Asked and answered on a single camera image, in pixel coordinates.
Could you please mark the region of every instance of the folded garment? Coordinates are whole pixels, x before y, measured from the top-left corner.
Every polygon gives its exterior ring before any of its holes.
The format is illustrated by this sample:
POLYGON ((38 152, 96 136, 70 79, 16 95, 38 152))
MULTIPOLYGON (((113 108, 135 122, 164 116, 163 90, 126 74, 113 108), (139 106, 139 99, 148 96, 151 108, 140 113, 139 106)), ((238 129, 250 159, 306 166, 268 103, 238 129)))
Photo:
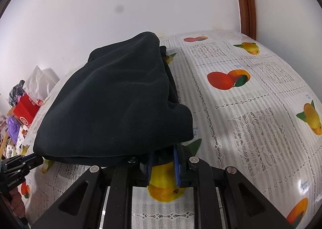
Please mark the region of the folded garment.
POLYGON ((92 51, 45 115, 33 151, 49 160, 111 166, 193 138, 166 47, 151 32, 92 51))

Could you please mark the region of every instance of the white lace tablecloth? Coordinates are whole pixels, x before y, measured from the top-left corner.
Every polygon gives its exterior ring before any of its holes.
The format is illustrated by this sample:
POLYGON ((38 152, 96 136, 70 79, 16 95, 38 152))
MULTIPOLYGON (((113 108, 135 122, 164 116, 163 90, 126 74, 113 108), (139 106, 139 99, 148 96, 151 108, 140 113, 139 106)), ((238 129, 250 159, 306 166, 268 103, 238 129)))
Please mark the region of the white lace tablecloth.
MULTIPOLYGON (((312 101, 322 114, 310 87, 285 61, 238 32, 180 34, 160 38, 160 45, 167 46, 169 56, 175 54, 169 66, 179 100, 192 112, 194 140, 202 141, 196 156, 214 167, 235 166, 290 222, 302 213, 297 228, 305 228, 322 198, 322 136, 297 117, 312 101), (233 70, 244 70, 250 78, 228 90, 210 84, 209 73, 233 70)), ((55 86, 37 114, 24 141, 31 145, 28 154, 45 113, 72 74, 55 86)), ((31 195, 25 199, 29 221, 87 168, 55 163, 44 175, 40 167, 33 170, 27 176, 31 195)), ((182 197, 160 203, 146 188, 134 188, 132 228, 193 228, 192 194, 186 190, 182 197)))

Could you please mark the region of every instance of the wall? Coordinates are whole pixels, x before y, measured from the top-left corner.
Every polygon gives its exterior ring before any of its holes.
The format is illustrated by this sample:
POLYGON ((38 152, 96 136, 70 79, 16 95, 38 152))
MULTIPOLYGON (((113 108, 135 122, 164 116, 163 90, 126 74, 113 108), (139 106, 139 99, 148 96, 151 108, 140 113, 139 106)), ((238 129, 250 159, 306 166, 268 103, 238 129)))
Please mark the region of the wall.
POLYGON ((143 31, 213 28, 240 30, 238 0, 12 0, 0 19, 0 111, 36 65, 61 78, 93 49, 143 31))
POLYGON ((257 40, 278 54, 322 100, 322 8, 316 0, 255 0, 257 40))

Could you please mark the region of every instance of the red paper bag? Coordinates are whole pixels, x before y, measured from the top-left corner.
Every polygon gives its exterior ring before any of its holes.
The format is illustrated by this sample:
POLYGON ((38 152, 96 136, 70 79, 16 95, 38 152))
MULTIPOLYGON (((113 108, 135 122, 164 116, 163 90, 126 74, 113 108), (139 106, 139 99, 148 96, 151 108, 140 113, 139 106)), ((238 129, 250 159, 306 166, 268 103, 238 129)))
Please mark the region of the red paper bag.
POLYGON ((27 94, 24 94, 13 110, 13 113, 29 128, 39 108, 27 94))

